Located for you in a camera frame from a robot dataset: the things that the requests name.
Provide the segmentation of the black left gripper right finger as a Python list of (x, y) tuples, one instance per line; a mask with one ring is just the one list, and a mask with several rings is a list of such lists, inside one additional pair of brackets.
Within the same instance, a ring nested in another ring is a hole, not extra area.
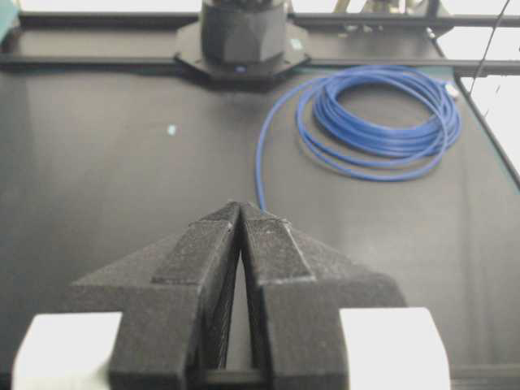
[(270, 389), (345, 389), (342, 308), (406, 305), (390, 276), (280, 217), (240, 206), (253, 361)]

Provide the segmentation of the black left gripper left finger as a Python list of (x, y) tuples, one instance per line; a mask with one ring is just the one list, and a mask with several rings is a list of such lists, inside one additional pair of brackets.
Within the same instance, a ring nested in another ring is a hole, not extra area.
[(66, 313), (122, 314), (110, 388), (186, 389), (190, 370), (225, 367), (240, 222), (229, 202), (67, 288)]

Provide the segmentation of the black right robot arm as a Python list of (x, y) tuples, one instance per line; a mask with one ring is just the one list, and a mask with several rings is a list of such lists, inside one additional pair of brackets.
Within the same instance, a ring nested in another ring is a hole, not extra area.
[[(215, 80), (269, 80), (306, 60), (290, 44), (305, 34), (280, 1), (205, 1), (177, 58)], [(248, 203), (239, 227), (253, 364), (273, 389), (352, 388), (340, 312), (404, 307), (397, 283)]]

